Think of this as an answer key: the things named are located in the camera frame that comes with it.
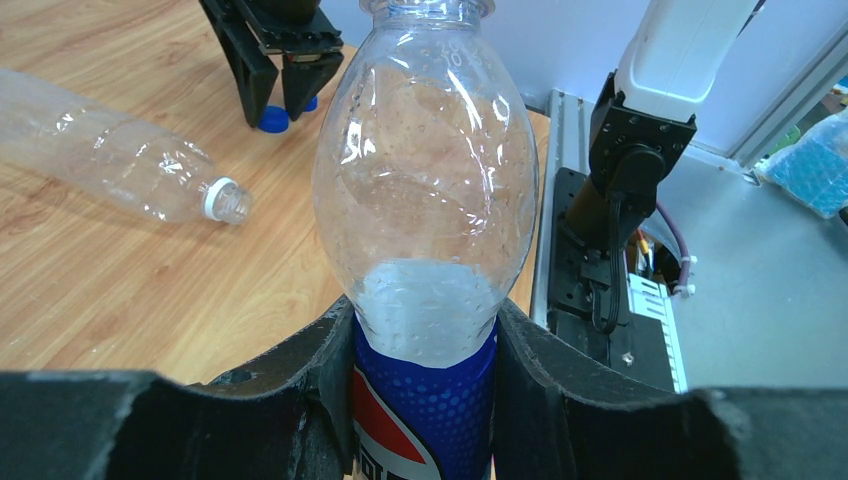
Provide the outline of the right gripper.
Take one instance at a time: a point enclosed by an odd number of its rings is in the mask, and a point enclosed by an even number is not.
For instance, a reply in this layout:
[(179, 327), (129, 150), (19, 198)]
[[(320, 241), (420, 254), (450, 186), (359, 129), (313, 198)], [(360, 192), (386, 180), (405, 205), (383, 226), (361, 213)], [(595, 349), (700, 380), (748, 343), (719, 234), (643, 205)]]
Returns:
[(319, 0), (208, 0), (200, 6), (221, 44), (251, 128), (259, 125), (279, 75), (268, 55), (283, 55), (284, 109), (292, 122), (344, 59), (341, 32)]

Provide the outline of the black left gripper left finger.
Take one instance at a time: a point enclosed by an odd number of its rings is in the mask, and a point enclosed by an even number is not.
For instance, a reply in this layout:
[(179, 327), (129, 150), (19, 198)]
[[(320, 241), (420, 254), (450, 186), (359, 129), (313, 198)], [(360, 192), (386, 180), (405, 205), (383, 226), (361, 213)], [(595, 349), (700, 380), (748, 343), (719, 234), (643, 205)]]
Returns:
[(340, 479), (351, 471), (353, 308), (207, 384), (152, 371), (5, 371), (5, 479)]

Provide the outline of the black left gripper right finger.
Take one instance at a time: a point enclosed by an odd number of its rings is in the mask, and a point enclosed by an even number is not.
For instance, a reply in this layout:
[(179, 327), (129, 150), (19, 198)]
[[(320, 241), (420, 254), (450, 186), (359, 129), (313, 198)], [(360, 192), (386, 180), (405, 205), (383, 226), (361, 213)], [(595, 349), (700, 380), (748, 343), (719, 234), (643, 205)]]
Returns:
[(843, 479), (843, 389), (666, 392), (499, 312), (494, 469), (500, 479)]

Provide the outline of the Pepsi bottle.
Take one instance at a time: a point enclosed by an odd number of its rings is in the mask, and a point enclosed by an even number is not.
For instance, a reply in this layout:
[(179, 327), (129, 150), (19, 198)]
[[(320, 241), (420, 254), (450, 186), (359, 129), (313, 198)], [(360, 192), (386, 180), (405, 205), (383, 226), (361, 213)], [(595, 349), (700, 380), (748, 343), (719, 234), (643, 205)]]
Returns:
[(356, 479), (486, 479), (498, 313), (528, 256), (538, 157), (481, 23), (490, 1), (366, 1), (312, 185), (355, 313)]

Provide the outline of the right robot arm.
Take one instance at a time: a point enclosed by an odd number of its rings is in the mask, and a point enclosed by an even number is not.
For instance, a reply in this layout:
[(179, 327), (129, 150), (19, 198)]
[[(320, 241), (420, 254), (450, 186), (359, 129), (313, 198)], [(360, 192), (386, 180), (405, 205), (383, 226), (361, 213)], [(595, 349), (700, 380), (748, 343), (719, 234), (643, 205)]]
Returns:
[[(654, 1), (591, 115), (590, 174), (560, 227), (592, 249), (621, 243), (652, 215), (659, 183), (696, 131), (696, 114), (751, 1)], [(258, 127), (275, 86), (286, 116), (317, 106), (342, 61), (341, 34), (316, 1), (205, 1), (202, 9)]]

